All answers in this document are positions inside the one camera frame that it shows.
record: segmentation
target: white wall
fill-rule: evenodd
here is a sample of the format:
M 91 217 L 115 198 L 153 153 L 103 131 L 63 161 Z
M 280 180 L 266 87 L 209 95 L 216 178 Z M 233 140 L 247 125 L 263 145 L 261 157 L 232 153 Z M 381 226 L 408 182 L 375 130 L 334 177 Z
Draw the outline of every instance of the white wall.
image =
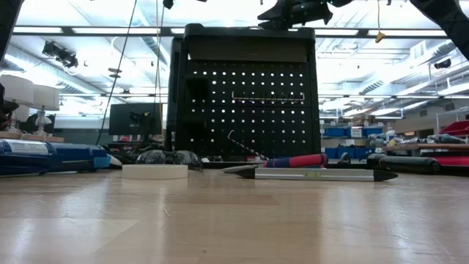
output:
M 469 106 L 469 100 L 455 100 L 454 104 L 456 109 Z M 436 114 L 444 113 L 444 105 L 442 106 L 433 106 L 426 108 L 426 116 L 420 117 L 420 111 L 413 112 L 412 114 L 405 114 L 404 120 L 396 121 L 393 124 L 393 128 L 397 133 L 404 133 L 408 131 L 419 131 L 424 129 L 433 128 L 435 133 L 438 132 L 437 127 L 437 117 Z M 460 114 L 459 120 L 465 120 L 465 115 Z M 444 115 L 440 117 L 440 127 L 444 125 L 450 125 L 453 122 L 456 122 L 456 115 Z

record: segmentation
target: ceiling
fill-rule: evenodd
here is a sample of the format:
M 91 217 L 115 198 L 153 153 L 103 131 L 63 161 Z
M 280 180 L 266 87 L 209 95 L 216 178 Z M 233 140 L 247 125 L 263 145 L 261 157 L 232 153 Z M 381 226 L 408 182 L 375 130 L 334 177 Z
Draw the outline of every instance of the ceiling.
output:
M 162 26 L 157 24 L 157 17 L 162 16 L 162 1 L 158 0 L 158 15 L 156 0 L 138 0 L 133 26 Z M 208 0 L 203 3 L 195 0 L 176 0 L 171 10 L 164 11 L 163 26 L 181 27 L 187 23 L 202 23 L 205 26 L 255 26 L 259 23 L 258 14 L 272 7 L 276 0 L 264 0 L 264 5 L 256 0 Z M 133 0 L 25 0 L 19 15 L 17 26 L 128 26 L 133 9 Z M 380 25 L 382 29 L 438 29 L 437 25 L 423 16 L 410 2 L 394 0 L 391 6 L 387 1 L 380 1 Z M 469 1 L 460 1 L 462 9 L 469 13 Z M 330 7 L 334 13 L 333 19 L 325 25 L 322 21 L 307 23 L 306 26 L 315 28 L 347 28 L 347 29 L 376 29 L 378 18 L 377 1 L 354 1 L 342 8 Z M 43 54 L 45 41 L 54 41 L 62 48 L 74 51 L 80 60 L 76 69 L 68 72 L 58 63 L 47 59 Z M 160 44 L 161 61 L 170 62 L 172 37 L 162 37 Z M 428 52 L 432 47 L 442 45 L 446 40 L 384 39 L 376 44 L 373 39 L 318 37 L 316 39 L 317 76 L 320 95 L 354 95 L 366 87 L 367 84 L 380 79 L 386 79 L 385 85 L 369 92 L 370 95 L 397 95 L 410 87 L 430 81 L 433 77 L 450 75 L 451 70 L 458 70 L 466 66 L 457 51 L 442 56 L 440 59 L 452 58 L 454 65 L 445 70 L 436 71 L 429 68 L 428 63 L 414 67 L 406 65 L 409 57 L 415 56 L 413 47 L 420 47 Z M 142 37 L 129 37 L 125 46 L 124 37 L 68 37 L 63 35 L 38 36 L 13 35 L 7 54 L 13 58 L 28 62 L 28 71 L 45 70 L 45 66 L 53 66 L 55 71 L 50 79 L 60 84 L 63 93 L 109 93 L 113 78 L 109 77 L 108 68 L 118 68 L 119 58 L 123 52 L 121 65 L 122 77 L 117 80 L 114 93 L 129 90 L 131 93 L 160 93 L 161 101 L 167 101 L 169 85 L 169 66 L 160 63 L 160 80 L 157 81 L 158 52 L 150 48 Z M 402 73 L 397 68 L 404 68 Z M 43 80 L 43 74 L 31 78 Z M 458 84 L 465 83 L 465 71 L 449 79 L 437 81 L 440 89 L 447 89 L 452 78 Z M 433 95 L 438 91 L 435 85 L 429 85 L 418 90 L 425 95 Z M 64 98 L 64 105 L 68 102 L 72 111 L 67 107 L 61 109 L 60 114 L 102 114 L 107 98 Z M 113 98 L 113 103 L 124 102 L 153 102 L 154 98 L 135 97 L 120 100 Z M 376 101 L 385 107 L 383 99 L 373 100 L 361 98 L 358 104 L 350 105 L 349 98 L 335 100 L 320 98 L 324 114 L 331 111 L 329 105 L 339 105 L 341 108 L 353 109 L 376 105 Z M 78 111 L 76 104 L 86 104 L 83 111 Z

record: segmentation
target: desk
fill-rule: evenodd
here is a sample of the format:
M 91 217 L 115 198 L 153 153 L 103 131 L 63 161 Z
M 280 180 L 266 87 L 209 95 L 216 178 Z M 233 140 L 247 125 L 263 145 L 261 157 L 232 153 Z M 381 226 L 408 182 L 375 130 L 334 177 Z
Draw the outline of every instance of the desk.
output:
M 420 157 L 420 150 L 469 151 L 469 144 L 402 144 L 392 147 L 383 147 L 383 150 L 386 152 L 406 150 L 410 152 L 412 157 Z
M 4 263 L 469 263 L 469 181 L 0 179 Z

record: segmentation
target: black pegboard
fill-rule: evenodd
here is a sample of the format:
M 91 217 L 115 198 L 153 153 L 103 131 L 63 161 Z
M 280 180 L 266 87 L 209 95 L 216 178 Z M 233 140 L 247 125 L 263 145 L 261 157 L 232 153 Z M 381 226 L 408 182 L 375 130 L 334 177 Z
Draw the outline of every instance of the black pegboard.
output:
M 189 47 L 194 44 L 187 43 L 187 35 L 190 35 L 187 30 L 188 27 L 185 40 L 177 40 L 179 67 L 171 72 L 173 77 L 177 75 L 178 85 L 170 85 L 170 97 L 171 93 L 177 94 L 177 113 L 169 115 L 176 116 L 175 145 L 178 150 L 191 150 L 201 156 L 252 155 L 227 139 L 229 132 L 234 131 L 233 139 L 271 158 L 320 153 L 314 48 L 309 48 L 311 42 L 314 44 L 314 38 L 305 37 L 306 44 L 300 51 L 304 58 L 301 58 L 298 36 L 295 35 L 297 59 L 294 62 L 285 62 L 284 57 L 281 62 L 274 62 L 275 54 L 268 61 L 255 61 L 251 55 L 246 57 L 247 60 L 240 60 L 239 55 L 229 58 L 226 54 L 211 54 L 210 59 L 200 59 L 203 57 L 200 48 L 197 49 L 198 59 L 189 59 Z M 247 30 L 252 37 L 252 30 L 238 30 L 240 35 Z M 217 32 L 216 43 L 219 45 L 223 29 Z M 230 37 L 235 33 L 229 30 Z M 293 33 L 287 32 L 278 41 L 285 43 Z M 306 32 L 306 36 L 311 35 L 314 34 Z M 256 40 L 269 45 L 266 37 L 263 32 L 263 37 Z M 286 45 L 284 48 L 290 51 L 291 47 Z

